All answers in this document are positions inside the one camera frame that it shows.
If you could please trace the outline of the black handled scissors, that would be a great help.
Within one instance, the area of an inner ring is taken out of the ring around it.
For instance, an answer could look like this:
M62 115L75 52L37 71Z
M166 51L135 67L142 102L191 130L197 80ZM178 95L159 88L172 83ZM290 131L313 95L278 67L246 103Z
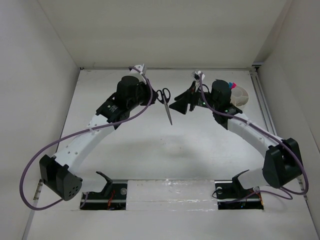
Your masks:
M171 92L168 88L163 88L163 89L159 89L156 91L156 93L158 94L157 100L164 105L168 120L170 125L173 125L173 121L172 121L172 117L171 117L171 113L170 113L170 109L169 109L169 101L171 99Z

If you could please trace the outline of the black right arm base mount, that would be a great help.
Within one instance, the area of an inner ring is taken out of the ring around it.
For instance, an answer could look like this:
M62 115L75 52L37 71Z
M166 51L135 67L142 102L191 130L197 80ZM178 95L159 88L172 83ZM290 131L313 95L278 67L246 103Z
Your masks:
M243 171L231 180L216 180L212 197L217 200L218 210L264 210L262 196L255 193L253 188L244 189L238 177Z

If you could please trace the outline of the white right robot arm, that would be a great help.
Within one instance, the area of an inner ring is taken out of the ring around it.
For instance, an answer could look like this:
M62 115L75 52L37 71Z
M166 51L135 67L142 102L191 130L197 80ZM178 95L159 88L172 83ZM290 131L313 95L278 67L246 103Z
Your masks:
M203 92L199 81L195 80L189 89L175 97L169 108L184 115L196 106L211 110L218 124L240 136L264 157L262 167L245 170L232 178L229 188L232 193L243 197L255 187L280 189L293 179L305 176L297 141L282 139L252 123L241 109L232 104L231 96L231 84L224 80L215 80L208 92Z

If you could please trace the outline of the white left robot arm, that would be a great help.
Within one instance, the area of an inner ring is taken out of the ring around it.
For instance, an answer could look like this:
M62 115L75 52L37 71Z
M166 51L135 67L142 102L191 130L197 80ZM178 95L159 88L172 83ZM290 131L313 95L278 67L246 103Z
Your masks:
M151 105L156 97L149 80L124 76L116 92L96 110L84 133L53 156L44 155L40 159L43 183L64 201L74 198L83 185L83 179L77 176L82 162L107 135L131 120L133 109Z

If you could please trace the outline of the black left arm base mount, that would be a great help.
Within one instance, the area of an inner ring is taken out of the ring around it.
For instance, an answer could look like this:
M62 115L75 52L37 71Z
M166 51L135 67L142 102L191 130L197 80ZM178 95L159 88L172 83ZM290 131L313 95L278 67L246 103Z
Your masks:
M102 181L94 179L81 196L79 209L83 211L124 211L127 208L128 180L111 179L96 172Z

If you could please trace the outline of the pink cap black highlighter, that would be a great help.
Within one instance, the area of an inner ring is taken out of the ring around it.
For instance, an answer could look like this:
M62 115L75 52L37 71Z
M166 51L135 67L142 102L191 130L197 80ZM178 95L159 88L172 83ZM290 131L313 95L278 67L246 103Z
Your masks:
M234 89L236 86L237 84L233 82L231 88Z

